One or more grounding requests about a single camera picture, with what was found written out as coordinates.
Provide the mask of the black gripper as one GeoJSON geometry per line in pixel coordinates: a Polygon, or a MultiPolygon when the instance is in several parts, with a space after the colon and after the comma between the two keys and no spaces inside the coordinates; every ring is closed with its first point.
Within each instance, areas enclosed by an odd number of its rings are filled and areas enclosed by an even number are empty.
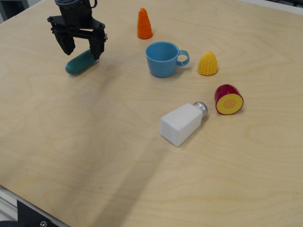
{"type": "Polygon", "coordinates": [[[51,31],[63,52],[70,55],[75,49],[74,37],[89,39],[90,51],[94,60],[104,52],[107,34],[105,25],[92,16],[96,3],[57,3],[59,16],[50,16],[51,31]]]}

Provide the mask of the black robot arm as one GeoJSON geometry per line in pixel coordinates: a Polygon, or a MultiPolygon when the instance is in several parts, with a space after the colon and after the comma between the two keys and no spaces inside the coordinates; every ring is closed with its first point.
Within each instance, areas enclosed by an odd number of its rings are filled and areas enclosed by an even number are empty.
{"type": "Polygon", "coordinates": [[[92,9],[97,6],[88,0],[56,0],[60,16],[50,16],[47,21],[51,24],[51,31],[63,52],[70,55],[75,49],[74,38],[87,39],[89,48],[95,60],[104,52],[107,34],[105,24],[92,16],[92,9]]]}

